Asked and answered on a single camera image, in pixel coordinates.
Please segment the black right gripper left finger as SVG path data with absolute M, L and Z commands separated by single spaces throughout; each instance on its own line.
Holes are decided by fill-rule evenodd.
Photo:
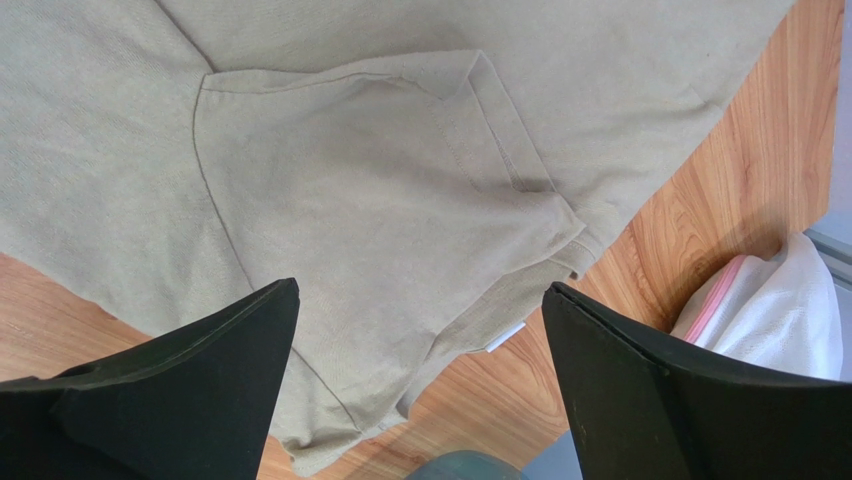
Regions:
M 48 378 L 1 385 L 5 479 L 253 479 L 300 306 L 281 279 Z

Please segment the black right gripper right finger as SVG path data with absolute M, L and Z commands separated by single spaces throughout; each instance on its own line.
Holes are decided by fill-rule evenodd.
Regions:
M 542 314 L 587 479 L 847 479 L 851 387 L 751 365 L 562 283 Z

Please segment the clear teal plastic bin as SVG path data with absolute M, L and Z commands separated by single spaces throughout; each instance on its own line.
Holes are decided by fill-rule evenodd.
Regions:
M 405 477 L 406 480 L 524 480 L 511 464 L 482 452 L 461 450 L 436 457 Z

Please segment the beige t-shirt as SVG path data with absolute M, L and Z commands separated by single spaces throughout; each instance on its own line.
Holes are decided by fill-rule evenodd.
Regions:
M 787 1 L 5 1 L 1 250 L 156 336 L 293 277 L 302 476 L 582 276 Z

